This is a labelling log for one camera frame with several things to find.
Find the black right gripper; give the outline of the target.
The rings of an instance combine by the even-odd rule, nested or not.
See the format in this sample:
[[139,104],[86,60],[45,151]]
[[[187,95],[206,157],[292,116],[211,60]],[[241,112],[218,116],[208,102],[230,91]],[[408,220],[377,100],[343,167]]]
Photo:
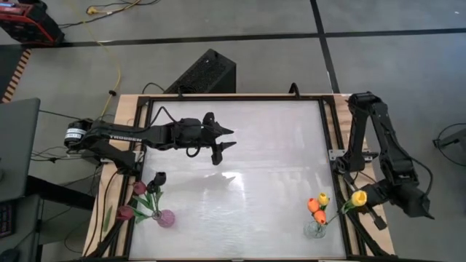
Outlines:
[[[405,183],[394,186],[387,180],[371,185],[371,206],[390,202],[398,206],[404,213],[415,213],[416,217],[434,219],[430,213],[430,204],[424,203],[424,192],[415,185]],[[386,222],[379,215],[371,215],[378,230],[387,228]]]

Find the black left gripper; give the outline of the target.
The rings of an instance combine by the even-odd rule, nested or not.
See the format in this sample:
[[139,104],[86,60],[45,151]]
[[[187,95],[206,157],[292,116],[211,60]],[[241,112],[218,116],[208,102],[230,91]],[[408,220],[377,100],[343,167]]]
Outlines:
[[[168,141],[170,142],[169,145],[173,149],[180,149],[180,148],[195,148],[195,147],[206,147],[208,144],[208,136],[212,133],[216,135],[230,135],[233,134],[233,130],[229,130],[225,127],[222,127],[216,120],[215,115],[213,112],[207,112],[203,118],[202,123],[202,133],[201,136],[195,139],[183,139],[180,136],[180,128],[179,128],[179,121],[170,122],[165,125],[167,128],[167,132],[169,135]],[[215,144],[212,146],[212,163],[213,165],[219,165],[223,160],[222,152],[235,145],[236,142],[227,142],[227,143],[220,143]]]

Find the yellow artificial tulip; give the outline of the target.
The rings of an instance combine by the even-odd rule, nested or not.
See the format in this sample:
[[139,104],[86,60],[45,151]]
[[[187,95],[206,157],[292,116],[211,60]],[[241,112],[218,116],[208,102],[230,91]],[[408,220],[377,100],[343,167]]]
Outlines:
[[363,190],[355,191],[351,195],[351,197],[343,204],[343,206],[336,212],[336,214],[333,215],[329,220],[325,222],[325,225],[328,225],[329,223],[332,222],[332,220],[334,220],[338,216],[345,215],[350,210],[356,207],[362,207],[363,205],[366,204],[367,200],[368,200],[368,195],[365,191]]
[[325,209],[327,208],[330,202],[330,198],[327,196],[326,193],[320,193],[317,197],[317,202],[319,204],[320,214],[325,216]]

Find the black artificial tulip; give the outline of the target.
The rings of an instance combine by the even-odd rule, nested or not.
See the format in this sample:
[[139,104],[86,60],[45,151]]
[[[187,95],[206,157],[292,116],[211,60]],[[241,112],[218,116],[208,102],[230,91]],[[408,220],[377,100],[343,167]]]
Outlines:
[[147,186],[146,198],[151,205],[151,209],[154,212],[154,216],[159,216],[159,194],[161,193],[160,186],[154,181],[151,181]]
[[153,182],[154,182],[154,204],[156,215],[159,216],[160,209],[159,209],[159,199],[163,195],[162,186],[165,184],[167,180],[167,176],[165,172],[157,172]]

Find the clear glass vase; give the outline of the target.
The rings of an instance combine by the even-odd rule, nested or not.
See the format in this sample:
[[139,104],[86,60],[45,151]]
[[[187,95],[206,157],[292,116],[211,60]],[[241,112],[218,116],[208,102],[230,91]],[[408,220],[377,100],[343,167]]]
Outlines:
[[321,239],[326,234],[326,225],[319,224],[316,221],[309,221],[303,227],[304,236],[308,239]]

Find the pink glass vase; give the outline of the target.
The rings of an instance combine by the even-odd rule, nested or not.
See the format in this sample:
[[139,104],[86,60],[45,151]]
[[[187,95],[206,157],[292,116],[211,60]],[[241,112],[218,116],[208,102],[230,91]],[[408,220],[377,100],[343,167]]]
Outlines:
[[175,223],[175,214],[171,210],[161,210],[155,220],[162,228],[170,228]]

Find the black speaker box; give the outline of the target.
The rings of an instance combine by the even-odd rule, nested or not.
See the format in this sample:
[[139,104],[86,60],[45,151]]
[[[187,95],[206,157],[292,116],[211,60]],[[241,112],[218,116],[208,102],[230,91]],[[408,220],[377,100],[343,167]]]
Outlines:
[[235,93],[237,64],[209,49],[165,91],[165,94]]

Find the grey metal mounting plate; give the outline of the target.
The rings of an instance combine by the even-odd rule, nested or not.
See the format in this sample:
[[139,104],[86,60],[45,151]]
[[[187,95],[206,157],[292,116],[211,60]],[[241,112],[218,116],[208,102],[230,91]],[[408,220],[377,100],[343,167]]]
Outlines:
[[[335,150],[332,149],[328,151],[328,158],[331,161],[335,161],[337,157],[344,156],[346,152],[347,151],[344,149],[335,149]],[[372,162],[375,158],[379,156],[377,152],[372,152],[367,149],[362,151],[362,155],[363,155],[365,162]]]

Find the loose green leaf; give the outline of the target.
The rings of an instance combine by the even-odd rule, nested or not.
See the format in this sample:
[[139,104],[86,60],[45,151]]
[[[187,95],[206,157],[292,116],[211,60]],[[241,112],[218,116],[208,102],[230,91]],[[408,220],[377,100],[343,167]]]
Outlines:
[[110,222],[110,219],[111,219],[112,210],[113,210],[112,206],[110,206],[106,210],[106,213],[105,213],[104,219],[103,219],[103,224],[102,224],[102,232],[106,232],[108,230],[108,225],[109,225],[109,222]]

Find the black mat with striped edge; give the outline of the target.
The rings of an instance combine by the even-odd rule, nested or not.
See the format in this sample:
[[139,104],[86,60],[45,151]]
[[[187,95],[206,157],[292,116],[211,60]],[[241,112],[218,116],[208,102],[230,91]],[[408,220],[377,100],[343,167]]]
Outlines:
[[31,53],[19,45],[0,46],[0,104],[12,101]]

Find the red and black equipment case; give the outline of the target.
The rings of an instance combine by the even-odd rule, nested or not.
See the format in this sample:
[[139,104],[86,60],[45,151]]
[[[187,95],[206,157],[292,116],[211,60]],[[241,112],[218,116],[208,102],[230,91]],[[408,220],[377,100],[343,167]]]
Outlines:
[[0,28],[21,44],[56,46],[65,34],[43,0],[0,0]]

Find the dark computer keyboard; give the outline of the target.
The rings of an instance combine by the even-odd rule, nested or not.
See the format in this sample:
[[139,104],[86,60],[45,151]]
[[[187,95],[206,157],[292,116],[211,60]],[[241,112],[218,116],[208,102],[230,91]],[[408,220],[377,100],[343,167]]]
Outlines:
[[14,234],[15,202],[0,202],[0,239]]

